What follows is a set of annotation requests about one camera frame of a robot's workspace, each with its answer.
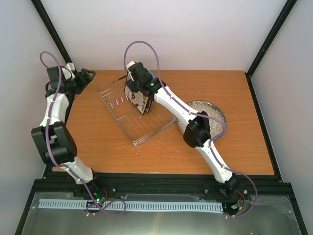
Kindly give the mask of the blue polka dot plate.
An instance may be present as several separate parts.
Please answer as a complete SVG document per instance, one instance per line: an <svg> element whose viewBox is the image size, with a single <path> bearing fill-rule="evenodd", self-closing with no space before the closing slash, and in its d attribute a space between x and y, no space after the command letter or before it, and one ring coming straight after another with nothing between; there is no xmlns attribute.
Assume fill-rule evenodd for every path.
<svg viewBox="0 0 313 235"><path fill-rule="evenodd" d="M151 70L148 70L148 73L152 76L153 79L156 77Z"/></svg>

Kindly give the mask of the white square floral plate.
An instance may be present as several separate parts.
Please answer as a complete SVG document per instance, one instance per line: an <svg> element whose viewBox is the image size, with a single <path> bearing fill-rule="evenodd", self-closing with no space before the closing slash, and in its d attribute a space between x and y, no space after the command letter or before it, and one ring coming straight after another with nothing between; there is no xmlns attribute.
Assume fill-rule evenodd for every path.
<svg viewBox="0 0 313 235"><path fill-rule="evenodd" d="M146 105L146 107L145 107L145 112L146 112L146 113L149 113L151 104L152 104L152 101L151 101L151 100L148 100L148 101L147 101L147 105Z"/></svg>

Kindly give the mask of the chrome wire dish rack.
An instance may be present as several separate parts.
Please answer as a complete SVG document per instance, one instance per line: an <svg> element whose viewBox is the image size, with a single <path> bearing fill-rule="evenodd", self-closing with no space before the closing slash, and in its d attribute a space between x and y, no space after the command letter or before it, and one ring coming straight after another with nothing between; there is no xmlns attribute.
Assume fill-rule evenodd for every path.
<svg viewBox="0 0 313 235"><path fill-rule="evenodd" d="M126 98L127 77L123 76L97 90L98 95L134 146L138 146L177 121L166 108L152 102L149 113L143 115Z"/></svg>

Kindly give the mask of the grey speckled round plate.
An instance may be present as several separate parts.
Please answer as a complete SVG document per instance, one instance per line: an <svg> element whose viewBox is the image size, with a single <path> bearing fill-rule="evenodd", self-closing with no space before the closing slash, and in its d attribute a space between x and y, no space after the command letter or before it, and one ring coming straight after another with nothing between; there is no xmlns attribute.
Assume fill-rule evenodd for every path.
<svg viewBox="0 0 313 235"><path fill-rule="evenodd" d="M222 137L226 131L227 123L226 118L216 105L204 101L204 100L195 100L187 103L191 108L195 109L197 113L205 111L207 115L213 119L209 119L210 125L210 135L213 140L218 140Z"/></svg>

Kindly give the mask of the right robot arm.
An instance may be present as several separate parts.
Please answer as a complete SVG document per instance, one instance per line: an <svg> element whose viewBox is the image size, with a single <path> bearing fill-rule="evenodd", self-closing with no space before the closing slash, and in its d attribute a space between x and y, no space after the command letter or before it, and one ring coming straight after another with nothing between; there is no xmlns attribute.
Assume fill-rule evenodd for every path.
<svg viewBox="0 0 313 235"><path fill-rule="evenodd" d="M186 125L183 133L185 143L200 152L210 166L215 180L221 184L220 193L229 198L236 191L239 182L236 174L230 170L214 145L210 133L211 117L205 111L198 112L183 102L141 62L131 61L124 69L131 78L131 91L140 92L162 105Z"/></svg>

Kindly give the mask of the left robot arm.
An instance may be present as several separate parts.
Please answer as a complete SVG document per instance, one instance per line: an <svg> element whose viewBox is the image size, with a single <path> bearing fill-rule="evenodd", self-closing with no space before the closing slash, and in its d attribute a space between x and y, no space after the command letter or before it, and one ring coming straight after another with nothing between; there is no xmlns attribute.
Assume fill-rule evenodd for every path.
<svg viewBox="0 0 313 235"><path fill-rule="evenodd" d="M102 191L95 172L78 157L76 143L66 127L72 103L77 94L93 80L96 73L81 69L72 71L66 67L47 69L50 82L46 89L47 108L39 127L31 130L31 136L41 159L46 165L66 171L78 185L85 184L85 192L96 197Z"/></svg>

